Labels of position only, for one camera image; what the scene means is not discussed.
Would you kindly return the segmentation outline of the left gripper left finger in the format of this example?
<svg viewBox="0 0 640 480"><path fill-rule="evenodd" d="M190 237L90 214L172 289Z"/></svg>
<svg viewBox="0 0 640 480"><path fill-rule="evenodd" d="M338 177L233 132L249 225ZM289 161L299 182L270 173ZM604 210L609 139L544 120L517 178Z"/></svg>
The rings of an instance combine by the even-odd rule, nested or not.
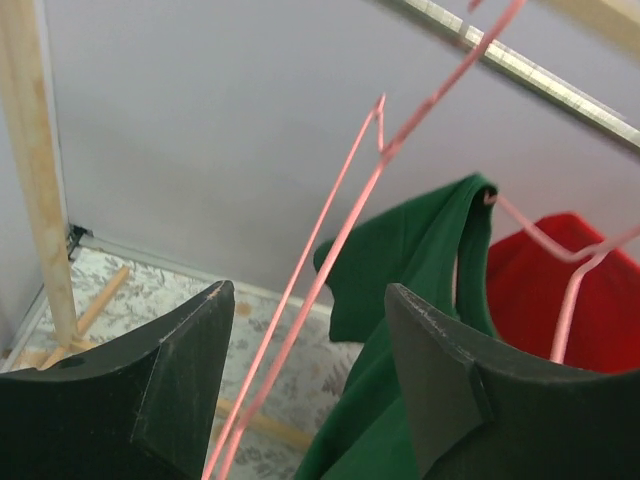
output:
<svg viewBox="0 0 640 480"><path fill-rule="evenodd" d="M198 479L235 310L216 282L53 366L1 377L5 479Z"/></svg>

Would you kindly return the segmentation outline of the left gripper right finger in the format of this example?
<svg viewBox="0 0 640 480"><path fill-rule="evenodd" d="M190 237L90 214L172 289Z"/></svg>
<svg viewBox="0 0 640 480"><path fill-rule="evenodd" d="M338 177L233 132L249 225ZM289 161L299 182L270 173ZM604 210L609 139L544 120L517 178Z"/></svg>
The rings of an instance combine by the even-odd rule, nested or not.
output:
<svg viewBox="0 0 640 480"><path fill-rule="evenodd" d="M393 358L423 479L635 479L639 375L530 355L385 292Z"/></svg>

